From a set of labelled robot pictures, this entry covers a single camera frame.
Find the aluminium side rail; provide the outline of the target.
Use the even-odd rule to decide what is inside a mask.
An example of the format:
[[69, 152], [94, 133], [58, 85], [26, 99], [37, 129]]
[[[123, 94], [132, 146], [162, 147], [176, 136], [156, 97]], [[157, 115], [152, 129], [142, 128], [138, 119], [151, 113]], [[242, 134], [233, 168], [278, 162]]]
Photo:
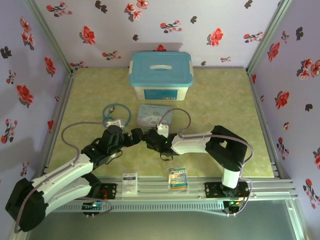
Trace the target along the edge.
[[48, 172], [56, 141], [57, 139], [61, 139], [60, 128], [77, 73], [78, 71], [74, 70], [71, 74], [67, 74], [60, 88], [58, 89], [58, 92], [54, 95], [54, 97], [57, 99], [55, 100], [57, 106], [53, 115], [52, 127], [49, 130], [48, 142], [45, 147], [43, 167], [40, 171], [40, 173], [43, 175]]
[[270, 165], [273, 173], [273, 178], [261, 178], [258, 183], [265, 182], [266, 187], [257, 190], [258, 200], [296, 200], [298, 198], [297, 190], [294, 186], [293, 180], [289, 177], [287, 172], [279, 161], [277, 151], [275, 149], [270, 130], [268, 128], [267, 120], [265, 118], [261, 101], [255, 84], [252, 80], [252, 75], [249, 71], [245, 72], [248, 77], [249, 86], [252, 93], [253, 102], [259, 119], [262, 135], [264, 138], [266, 150], [269, 156]]

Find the aluminium corner post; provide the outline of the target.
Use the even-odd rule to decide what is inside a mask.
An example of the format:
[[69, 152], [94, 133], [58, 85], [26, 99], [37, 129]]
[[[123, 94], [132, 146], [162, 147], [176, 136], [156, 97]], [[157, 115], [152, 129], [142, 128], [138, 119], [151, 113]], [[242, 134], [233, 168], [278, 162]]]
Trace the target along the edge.
[[62, 62], [66, 72], [69, 76], [73, 74], [73, 70], [71, 69], [67, 58], [65, 57], [61, 47], [58, 44], [58, 41], [54, 37], [54, 34], [52, 30], [50, 29], [46, 19], [44, 18], [39, 6], [37, 5], [35, 0], [23, 0], [31, 14], [33, 15], [34, 19], [37, 21], [37, 23], [40, 25], [43, 34], [46, 36], [48, 41], [51, 43], [51, 46], [53, 47], [55, 53], [58, 55], [59, 60]]
[[259, 63], [263, 53], [265, 52], [267, 46], [269, 45], [271, 39], [273, 38], [279, 24], [287, 13], [293, 0], [279, 0], [276, 11], [274, 12], [266, 31], [263, 34], [261, 42], [258, 44], [254, 54], [252, 55], [247, 67], [246, 73], [252, 74], [257, 64]]

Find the white flat packet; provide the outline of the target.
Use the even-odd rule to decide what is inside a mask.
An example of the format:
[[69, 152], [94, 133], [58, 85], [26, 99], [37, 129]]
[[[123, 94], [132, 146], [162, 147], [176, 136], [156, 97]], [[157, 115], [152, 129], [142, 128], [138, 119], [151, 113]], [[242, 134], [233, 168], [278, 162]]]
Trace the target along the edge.
[[122, 174], [122, 195], [136, 195], [138, 193], [138, 173], [127, 172]]

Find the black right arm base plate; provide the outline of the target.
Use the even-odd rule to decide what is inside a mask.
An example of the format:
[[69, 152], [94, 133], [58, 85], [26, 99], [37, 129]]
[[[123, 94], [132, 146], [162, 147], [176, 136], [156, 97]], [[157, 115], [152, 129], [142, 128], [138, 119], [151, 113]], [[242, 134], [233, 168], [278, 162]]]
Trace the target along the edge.
[[238, 182], [235, 188], [224, 186], [221, 182], [205, 182], [206, 198], [245, 198], [249, 196], [247, 182]]

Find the cartoon pouch bag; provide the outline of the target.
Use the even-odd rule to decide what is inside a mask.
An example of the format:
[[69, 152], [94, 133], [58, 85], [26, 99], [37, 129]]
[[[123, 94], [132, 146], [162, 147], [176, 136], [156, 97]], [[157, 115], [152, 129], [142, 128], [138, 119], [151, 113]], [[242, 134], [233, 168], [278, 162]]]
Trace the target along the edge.
[[137, 115], [137, 124], [142, 127], [155, 128], [170, 106], [141, 104]]

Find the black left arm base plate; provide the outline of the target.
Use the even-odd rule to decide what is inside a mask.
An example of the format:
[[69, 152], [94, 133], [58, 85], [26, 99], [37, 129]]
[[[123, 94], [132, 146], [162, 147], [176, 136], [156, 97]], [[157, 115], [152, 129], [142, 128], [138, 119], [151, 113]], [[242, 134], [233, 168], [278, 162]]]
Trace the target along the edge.
[[101, 183], [94, 187], [85, 197], [100, 200], [114, 200], [117, 193], [116, 183]]

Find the green blue printed packet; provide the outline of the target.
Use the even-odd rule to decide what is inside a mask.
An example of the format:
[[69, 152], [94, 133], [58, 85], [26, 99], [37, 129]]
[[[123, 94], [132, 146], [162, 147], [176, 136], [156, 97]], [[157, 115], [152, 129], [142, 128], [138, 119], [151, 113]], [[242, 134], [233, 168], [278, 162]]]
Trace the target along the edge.
[[168, 190], [172, 193], [188, 193], [189, 182], [185, 167], [170, 167], [168, 169]]

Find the aluminium front rail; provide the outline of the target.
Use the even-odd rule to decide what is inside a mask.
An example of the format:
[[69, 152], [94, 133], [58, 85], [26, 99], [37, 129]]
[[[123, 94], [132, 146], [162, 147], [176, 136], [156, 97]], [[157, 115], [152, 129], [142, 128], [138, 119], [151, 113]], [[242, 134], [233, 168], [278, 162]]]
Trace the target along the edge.
[[[55, 196], [62, 189], [70, 189], [73, 194], [77, 189], [84, 190], [86, 187], [98, 187], [100, 184], [113, 183], [117, 184], [116, 201], [136, 201], [136, 202], [151, 202], [151, 201], [193, 201], [196, 198], [207, 199], [205, 193], [205, 183], [207, 182], [221, 182], [220, 178], [212, 177], [188, 177], [189, 192], [187, 193], [172, 193], [169, 191], [167, 177], [138, 177], [137, 178], [137, 194], [122, 195], [122, 177], [107, 177], [97, 178], [93, 174], [89, 174], [87, 178], [79, 177], [72, 180], [70, 177], [65, 180], [51, 179], [47, 182], [41, 180], [39, 182], [39, 192], [43, 192], [44, 200], [47, 202]], [[258, 183], [262, 178], [255, 178], [250, 182], [249, 180], [240, 180], [239, 182], [246, 182], [250, 188], [250, 199], [253, 201], [257, 199], [257, 190], [265, 188], [265, 182]]]

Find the left circuit board with lights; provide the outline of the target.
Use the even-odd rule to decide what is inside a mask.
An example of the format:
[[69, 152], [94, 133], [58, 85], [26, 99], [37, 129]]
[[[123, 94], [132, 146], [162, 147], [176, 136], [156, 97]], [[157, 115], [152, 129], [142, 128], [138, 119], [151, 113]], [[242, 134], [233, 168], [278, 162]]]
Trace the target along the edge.
[[81, 209], [86, 211], [100, 211], [103, 206], [104, 204], [101, 201], [84, 202]]

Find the white storage box blue lid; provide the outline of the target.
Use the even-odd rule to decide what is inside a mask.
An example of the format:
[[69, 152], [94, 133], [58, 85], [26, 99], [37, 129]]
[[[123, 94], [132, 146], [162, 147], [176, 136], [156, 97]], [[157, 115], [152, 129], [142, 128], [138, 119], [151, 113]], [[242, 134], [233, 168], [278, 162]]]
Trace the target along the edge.
[[136, 52], [128, 79], [138, 100], [183, 101], [194, 81], [191, 56], [178, 51]]

